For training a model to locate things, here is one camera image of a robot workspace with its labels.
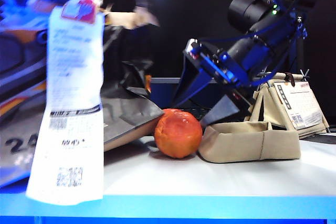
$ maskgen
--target tag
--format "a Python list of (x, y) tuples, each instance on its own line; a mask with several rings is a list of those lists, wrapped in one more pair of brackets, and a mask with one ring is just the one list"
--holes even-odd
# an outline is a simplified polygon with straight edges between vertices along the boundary
[[(57, 205), (103, 196), (104, 17), (97, 14), (89, 23), (92, 9), (80, 15), (81, 8), (56, 7), (50, 16), (47, 104), (26, 191), (32, 199)], [(62, 17), (71, 13), (74, 19)]]
[(70, 0), (64, 5), (62, 18), (93, 24), (97, 14), (97, 6), (102, 0)]

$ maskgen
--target barcode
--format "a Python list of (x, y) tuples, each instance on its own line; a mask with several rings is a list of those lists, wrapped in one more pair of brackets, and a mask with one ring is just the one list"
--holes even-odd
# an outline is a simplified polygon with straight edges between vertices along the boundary
[(83, 167), (60, 167), (57, 175), (57, 186), (76, 187), (82, 184)]
[(50, 118), (49, 128), (52, 130), (62, 130), (67, 127), (67, 118)]

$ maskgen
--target black background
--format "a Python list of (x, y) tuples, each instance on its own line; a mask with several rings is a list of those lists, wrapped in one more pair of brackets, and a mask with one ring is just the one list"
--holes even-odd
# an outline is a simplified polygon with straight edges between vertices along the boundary
[[(160, 28), (152, 27), (155, 59), (153, 77), (179, 77), (182, 50), (190, 38), (240, 35), (227, 21), (232, 0), (152, 0), (151, 11)], [(130, 12), (134, 0), (114, 2), (113, 11)], [(308, 38), (304, 41), (304, 66), (310, 69), (310, 85), (327, 120), (336, 123), (336, 0), (320, 0), (308, 15)], [(229, 48), (231, 44), (220, 45)]]

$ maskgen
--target fabric bag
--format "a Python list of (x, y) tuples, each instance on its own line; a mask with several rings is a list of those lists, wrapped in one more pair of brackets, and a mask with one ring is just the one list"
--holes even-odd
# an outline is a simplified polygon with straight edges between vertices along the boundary
[[(268, 83), (264, 83), (260, 86), (259, 90), (256, 91), (253, 96), (256, 102), (249, 108), (251, 116), (247, 116), (244, 121), (265, 121), (270, 122), (273, 126), (287, 129), (288, 131), (296, 130), (274, 85), (276, 82), (286, 82), (288, 80), (287, 77), (288, 74), (277, 73)], [(301, 81), (302, 79), (303, 75), (301, 74), (292, 75), (292, 82)], [(297, 132), (300, 139), (302, 139), (310, 135), (325, 133), (328, 127), (329, 125), (322, 113), (322, 123), (299, 129)]]
[(206, 127), (198, 152), (213, 163), (300, 158), (296, 131), (273, 130), (268, 122), (218, 123)]

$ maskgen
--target white paper receipt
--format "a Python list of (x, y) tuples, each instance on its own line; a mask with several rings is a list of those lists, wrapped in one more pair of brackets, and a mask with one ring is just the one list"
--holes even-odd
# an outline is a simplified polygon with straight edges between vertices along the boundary
[(57, 205), (103, 196), (103, 16), (93, 24), (50, 17), (47, 105), (26, 195)]
[(296, 130), (322, 123), (321, 108), (306, 81), (276, 82), (274, 86)]

